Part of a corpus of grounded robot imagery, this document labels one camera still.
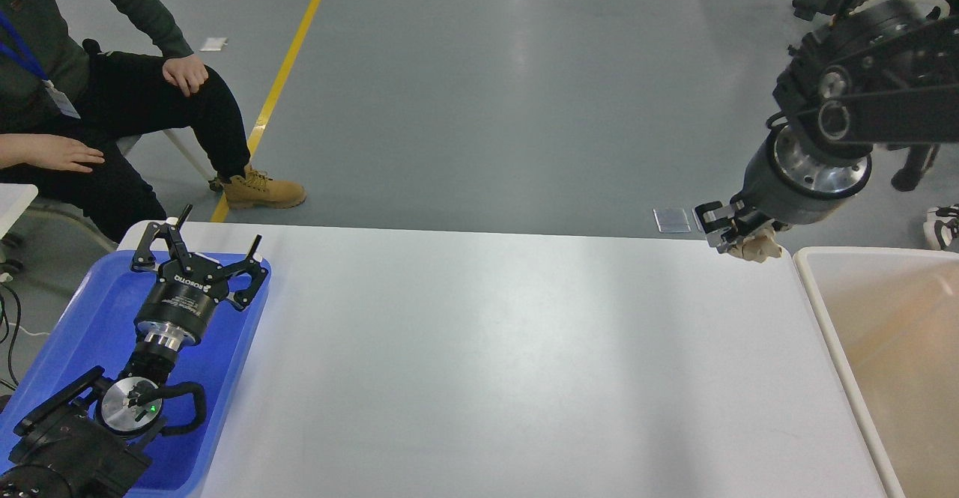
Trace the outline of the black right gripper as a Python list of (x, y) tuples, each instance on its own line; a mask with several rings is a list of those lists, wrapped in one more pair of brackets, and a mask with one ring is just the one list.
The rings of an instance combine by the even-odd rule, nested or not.
[(776, 127), (747, 164), (739, 201), (706, 202), (693, 214), (709, 245), (728, 255), (730, 246), (754, 235), (768, 232), (775, 239), (774, 222), (821, 222), (858, 195), (871, 176), (870, 154), (845, 165), (823, 163), (791, 127)]

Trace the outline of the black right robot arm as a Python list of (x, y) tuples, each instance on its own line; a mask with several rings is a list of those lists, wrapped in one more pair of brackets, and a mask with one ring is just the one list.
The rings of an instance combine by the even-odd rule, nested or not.
[(877, 145), (908, 150), (892, 183), (910, 191), (957, 141), (957, 0), (794, 0), (793, 10), (829, 20), (790, 49), (739, 193), (695, 208), (709, 244), (747, 261), (778, 257), (776, 233), (859, 194)]

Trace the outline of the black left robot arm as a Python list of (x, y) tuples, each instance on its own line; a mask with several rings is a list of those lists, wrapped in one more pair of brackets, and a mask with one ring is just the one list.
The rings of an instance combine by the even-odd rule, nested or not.
[(268, 293), (255, 237), (203, 255), (183, 217), (98, 261), (2, 413), (4, 497), (185, 497), (225, 423)]

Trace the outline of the person's right hand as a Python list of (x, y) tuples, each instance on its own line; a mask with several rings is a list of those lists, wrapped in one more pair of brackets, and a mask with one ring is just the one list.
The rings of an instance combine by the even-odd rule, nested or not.
[(89, 173), (94, 165), (105, 162), (105, 154), (57, 134), (30, 134), (23, 161), (41, 169)]

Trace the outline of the person's left hand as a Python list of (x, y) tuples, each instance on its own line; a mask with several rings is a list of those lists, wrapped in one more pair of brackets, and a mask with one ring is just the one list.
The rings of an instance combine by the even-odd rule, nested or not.
[(198, 94), (199, 89), (209, 80), (206, 65), (197, 54), (168, 58), (162, 64), (162, 74), (165, 81), (177, 86), (185, 97)]

